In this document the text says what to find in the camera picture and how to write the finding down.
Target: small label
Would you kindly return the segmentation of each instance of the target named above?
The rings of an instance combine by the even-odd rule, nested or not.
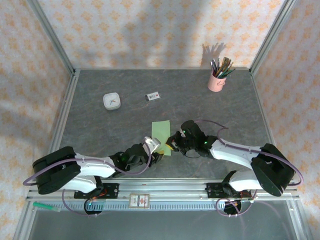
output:
[[[159,93],[157,91],[145,95],[145,99],[146,99],[147,102],[149,102],[151,100],[159,99],[159,98],[160,98],[160,95],[159,95]]]
[[[130,194],[129,208],[148,209],[149,207],[149,194]]]

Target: orange patterned wall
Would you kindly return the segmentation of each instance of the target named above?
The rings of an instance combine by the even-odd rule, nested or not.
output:
[[[254,76],[279,149],[303,173],[298,189],[320,239],[320,1],[299,0]]]
[[[0,238],[11,240],[70,75],[26,0],[2,0],[0,16]]]
[[[74,68],[250,67],[283,2],[40,0]]]

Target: square clock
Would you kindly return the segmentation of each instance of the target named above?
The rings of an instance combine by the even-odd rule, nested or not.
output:
[[[119,94],[116,92],[108,93],[103,96],[103,104],[107,110],[120,108],[121,102]]]

